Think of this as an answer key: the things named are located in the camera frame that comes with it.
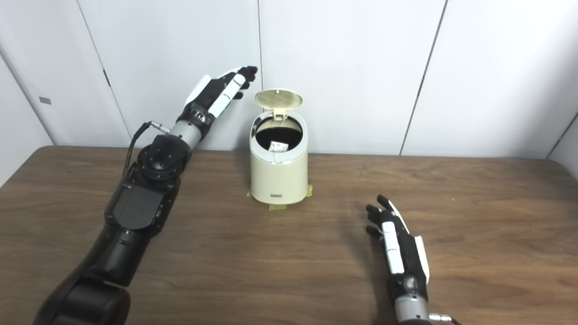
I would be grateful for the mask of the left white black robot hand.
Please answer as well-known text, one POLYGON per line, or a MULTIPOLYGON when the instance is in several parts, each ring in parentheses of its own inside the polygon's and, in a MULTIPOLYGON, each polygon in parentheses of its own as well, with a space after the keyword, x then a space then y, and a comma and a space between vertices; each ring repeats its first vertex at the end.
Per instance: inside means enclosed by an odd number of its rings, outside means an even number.
POLYGON ((243 98, 243 91, 254 82, 257 72, 258 68, 250 65, 229 70, 217 78, 203 76, 186 99, 176 124, 196 127, 204 139, 231 102, 243 98))

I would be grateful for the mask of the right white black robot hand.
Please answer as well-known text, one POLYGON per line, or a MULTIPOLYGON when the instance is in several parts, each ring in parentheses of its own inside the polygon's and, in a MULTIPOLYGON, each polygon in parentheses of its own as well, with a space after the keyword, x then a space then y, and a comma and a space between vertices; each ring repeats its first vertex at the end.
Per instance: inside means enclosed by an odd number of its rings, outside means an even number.
POLYGON ((409 294, 429 300, 429 267, 423 239, 410 233, 402 215, 384 195, 378 194, 380 207, 368 204, 366 232, 382 247, 388 267, 387 292, 391 302, 409 294))

